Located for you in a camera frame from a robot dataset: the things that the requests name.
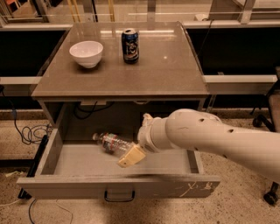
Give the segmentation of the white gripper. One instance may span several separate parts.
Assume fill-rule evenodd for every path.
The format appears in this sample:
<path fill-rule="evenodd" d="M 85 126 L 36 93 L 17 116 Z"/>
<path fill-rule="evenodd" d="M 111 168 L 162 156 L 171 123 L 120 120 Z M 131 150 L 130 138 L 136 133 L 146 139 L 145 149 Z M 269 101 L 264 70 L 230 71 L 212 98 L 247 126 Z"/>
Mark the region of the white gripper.
<path fill-rule="evenodd" d="M 142 126 L 137 134 L 137 141 L 140 145 L 133 143 L 120 157 L 117 164 L 122 168 L 127 168 L 140 162 L 146 157 L 146 152 L 142 148 L 152 153 L 170 150 L 172 146 L 166 135 L 165 123 L 166 118 L 152 117 L 145 113 Z"/>

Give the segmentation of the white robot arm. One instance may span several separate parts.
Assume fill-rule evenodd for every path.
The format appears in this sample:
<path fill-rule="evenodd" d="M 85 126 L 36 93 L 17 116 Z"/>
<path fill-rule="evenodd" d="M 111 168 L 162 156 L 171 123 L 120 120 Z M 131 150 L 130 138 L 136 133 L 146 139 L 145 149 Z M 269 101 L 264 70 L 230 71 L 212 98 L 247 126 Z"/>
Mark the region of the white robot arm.
<path fill-rule="evenodd" d="M 183 108 L 166 118 L 145 114 L 137 141 L 121 156 L 121 167 L 138 163 L 147 152 L 185 149 L 219 155 L 280 183 L 280 134 L 276 132 L 229 126 L 215 115 Z"/>

